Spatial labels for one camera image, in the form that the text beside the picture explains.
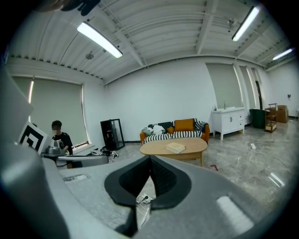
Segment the black display cabinet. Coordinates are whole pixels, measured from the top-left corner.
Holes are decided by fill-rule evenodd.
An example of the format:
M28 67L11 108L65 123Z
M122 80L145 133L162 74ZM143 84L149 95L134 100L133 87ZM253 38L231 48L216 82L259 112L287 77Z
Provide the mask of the black display cabinet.
M122 147L125 147L120 119L101 121L101 127L106 149L118 150Z

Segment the green trash bin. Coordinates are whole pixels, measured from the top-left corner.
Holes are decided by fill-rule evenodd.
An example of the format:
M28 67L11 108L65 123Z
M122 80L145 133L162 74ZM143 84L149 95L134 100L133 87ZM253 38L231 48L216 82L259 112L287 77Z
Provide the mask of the green trash bin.
M265 110L250 109L252 125L254 128L265 129Z

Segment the red object on floor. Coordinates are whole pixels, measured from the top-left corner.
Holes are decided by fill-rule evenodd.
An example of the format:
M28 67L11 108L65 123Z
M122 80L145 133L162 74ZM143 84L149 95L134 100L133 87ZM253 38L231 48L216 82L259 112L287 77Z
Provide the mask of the red object on floor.
M215 167L216 171L218 171L217 166L216 165L210 165L210 167Z

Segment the coffee table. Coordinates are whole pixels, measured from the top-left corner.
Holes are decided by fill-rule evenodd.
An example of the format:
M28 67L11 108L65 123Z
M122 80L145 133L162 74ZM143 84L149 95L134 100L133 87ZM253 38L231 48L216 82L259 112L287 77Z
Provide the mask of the coffee table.
M173 153L166 149L169 143L178 143L185 145L186 149L179 154ZM200 138L182 138L173 140L157 140L144 144L140 148L140 152L144 155L158 155L171 159L198 159L200 158L200 166L204 166L203 151L207 148L207 143Z

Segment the orange pillow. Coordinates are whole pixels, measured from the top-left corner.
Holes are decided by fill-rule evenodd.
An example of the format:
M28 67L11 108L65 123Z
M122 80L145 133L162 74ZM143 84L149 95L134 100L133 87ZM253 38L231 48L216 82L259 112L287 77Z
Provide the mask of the orange pillow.
M173 134L174 128L173 127L167 128L167 132L170 133L170 134Z
M182 119L174 121L174 131L193 131L194 119Z

